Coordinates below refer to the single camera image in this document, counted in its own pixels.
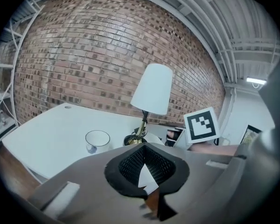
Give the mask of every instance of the lamp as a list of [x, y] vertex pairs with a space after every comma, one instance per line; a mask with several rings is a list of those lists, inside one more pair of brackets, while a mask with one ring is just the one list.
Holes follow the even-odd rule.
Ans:
[[147, 66], [131, 100], [131, 105], [143, 112], [142, 123], [136, 134], [125, 137], [125, 145], [145, 142], [143, 137], [149, 112], [167, 114], [172, 75], [172, 70], [165, 65], [154, 63]]

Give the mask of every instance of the fluorescent light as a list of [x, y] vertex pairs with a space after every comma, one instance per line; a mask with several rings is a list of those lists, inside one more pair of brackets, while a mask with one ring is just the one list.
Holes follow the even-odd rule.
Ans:
[[253, 82], [253, 83], [257, 83], [257, 84], [265, 84], [266, 83], [265, 80], [259, 80], [259, 79], [254, 79], [254, 78], [247, 78], [247, 82]]

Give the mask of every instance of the white wall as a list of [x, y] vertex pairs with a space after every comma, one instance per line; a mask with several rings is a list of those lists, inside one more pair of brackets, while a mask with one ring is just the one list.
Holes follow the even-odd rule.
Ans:
[[221, 136], [229, 140], [230, 144], [240, 144], [248, 125], [261, 131], [275, 127], [260, 96], [237, 91], [229, 120]]

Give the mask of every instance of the power cord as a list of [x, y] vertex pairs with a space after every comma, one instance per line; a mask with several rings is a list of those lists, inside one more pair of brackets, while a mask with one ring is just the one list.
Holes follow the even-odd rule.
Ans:
[[2, 102], [3, 102], [4, 106], [6, 107], [7, 111], [9, 112], [9, 114], [11, 115], [11, 117], [13, 117], [14, 120], [15, 120], [16, 122], [18, 122], [20, 125], [22, 125], [22, 124], [12, 115], [12, 113], [9, 111], [7, 105], [6, 105], [5, 102], [4, 102], [4, 99], [2, 99]]

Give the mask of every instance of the white desk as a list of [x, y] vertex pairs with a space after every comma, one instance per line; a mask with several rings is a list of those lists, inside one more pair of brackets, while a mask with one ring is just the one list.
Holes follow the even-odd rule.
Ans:
[[[107, 132], [111, 148], [118, 148], [141, 121], [137, 117], [64, 103], [26, 122], [2, 142], [24, 166], [49, 179], [73, 162], [91, 155], [85, 140], [89, 131]], [[145, 139], [163, 145], [154, 134], [148, 133]]]

